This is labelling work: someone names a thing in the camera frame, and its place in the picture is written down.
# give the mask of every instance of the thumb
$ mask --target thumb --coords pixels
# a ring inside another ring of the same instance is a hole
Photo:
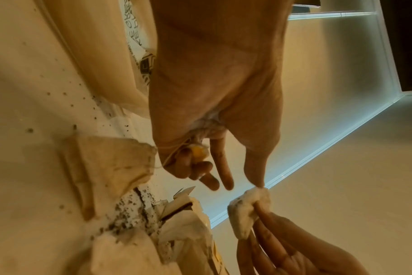
[[[264,176],[269,155],[256,154],[247,149],[245,153],[244,173],[247,179],[257,187],[265,186]]]

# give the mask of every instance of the skin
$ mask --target skin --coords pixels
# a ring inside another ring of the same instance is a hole
[[[224,187],[233,178],[225,155],[230,131],[245,146],[244,172],[264,186],[267,159],[280,140],[284,36],[292,0],[151,0],[158,34],[149,90],[153,139],[164,168],[219,181],[210,162],[194,163],[184,145],[210,139]]]
[[[254,205],[259,220],[236,257],[241,275],[369,275],[345,250],[329,244],[290,220]]]

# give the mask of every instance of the small yellow object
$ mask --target small yellow object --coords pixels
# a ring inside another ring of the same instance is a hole
[[[209,147],[203,144],[189,144],[187,148],[192,151],[192,162],[199,163],[209,156]]]

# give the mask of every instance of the wall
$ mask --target wall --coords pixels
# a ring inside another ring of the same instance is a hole
[[[375,15],[290,21],[283,67],[282,140],[269,159],[266,184],[276,183],[305,157],[391,104],[397,97],[393,87]],[[144,130],[147,123],[137,128],[151,135]],[[151,142],[151,136],[144,139]],[[197,183],[193,192],[212,219],[251,187],[243,173],[245,149],[232,136],[226,154],[235,189],[214,193]],[[163,169],[156,174],[169,194],[194,184],[169,178]]]
[[[372,275],[412,275],[412,96],[271,189],[272,210],[354,254]],[[213,229],[239,274],[228,220]]]

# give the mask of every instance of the hand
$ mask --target hand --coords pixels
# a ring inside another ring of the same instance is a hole
[[[193,161],[189,143],[210,139],[224,187],[229,130],[246,147],[244,172],[264,186],[280,139],[284,34],[292,0],[151,0],[158,34],[149,91],[153,139],[164,168],[178,178],[220,186],[212,163]]]
[[[254,208],[260,218],[253,226],[255,236],[238,242],[241,275],[255,275],[254,268],[259,275],[369,275],[350,253],[265,212],[258,203]]]

